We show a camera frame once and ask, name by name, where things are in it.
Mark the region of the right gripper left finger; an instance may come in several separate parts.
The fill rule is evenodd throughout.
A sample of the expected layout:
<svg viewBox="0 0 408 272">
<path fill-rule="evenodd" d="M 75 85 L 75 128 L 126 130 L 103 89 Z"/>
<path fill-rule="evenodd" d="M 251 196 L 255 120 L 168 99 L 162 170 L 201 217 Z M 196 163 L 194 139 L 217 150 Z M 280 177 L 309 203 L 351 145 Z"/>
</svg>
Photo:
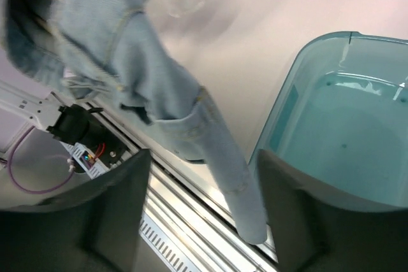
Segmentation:
<svg viewBox="0 0 408 272">
<path fill-rule="evenodd" d="M 37 205 L 1 210 L 1 271 L 132 271 L 148 149 Z"/>
</svg>

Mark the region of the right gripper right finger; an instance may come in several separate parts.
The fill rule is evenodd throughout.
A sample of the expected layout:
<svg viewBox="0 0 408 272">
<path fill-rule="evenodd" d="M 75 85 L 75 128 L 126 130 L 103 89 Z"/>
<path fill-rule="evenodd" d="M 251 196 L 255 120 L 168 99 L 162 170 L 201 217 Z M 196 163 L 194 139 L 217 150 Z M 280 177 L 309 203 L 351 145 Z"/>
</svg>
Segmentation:
<svg viewBox="0 0 408 272">
<path fill-rule="evenodd" d="M 407 271 L 407 209 L 344 192 L 260 150 L 279 271 Z"/>
</svg>

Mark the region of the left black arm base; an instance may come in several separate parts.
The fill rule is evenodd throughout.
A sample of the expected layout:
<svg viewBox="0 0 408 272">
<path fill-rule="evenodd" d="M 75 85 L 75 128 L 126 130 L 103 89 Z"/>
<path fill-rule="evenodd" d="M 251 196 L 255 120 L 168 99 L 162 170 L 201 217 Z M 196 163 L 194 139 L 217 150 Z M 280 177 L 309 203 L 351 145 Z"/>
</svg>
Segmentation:
<svg viewBox="0 0 408 272">
<path fill-rule="evenodd" d="M 127 157 L 123 157 L 126 152 L 130 153 L 130 148 L 103 126 L 89 128 L 80 139 L 79 144 L 85 147 L 84 152 L 80 154 L 79 161 L 87 169 L 91 169 L 97 162 L 111 168 L 127 159 Z"/>
</svg>

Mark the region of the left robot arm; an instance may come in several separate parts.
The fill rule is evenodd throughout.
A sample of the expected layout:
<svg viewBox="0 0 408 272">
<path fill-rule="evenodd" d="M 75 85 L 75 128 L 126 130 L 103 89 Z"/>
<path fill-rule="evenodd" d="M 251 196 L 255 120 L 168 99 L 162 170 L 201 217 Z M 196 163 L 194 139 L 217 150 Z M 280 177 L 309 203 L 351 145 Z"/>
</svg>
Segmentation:
<svg viewBox="0 0 408 272">
<path fill-rule="evenodd" d="M 69 145 L 96 147 L 103 142 L 105 128 L 85 108 L 40 99 L 4 81 L 1 82 L 1 109 L 48 132 Z"/>
</svg>

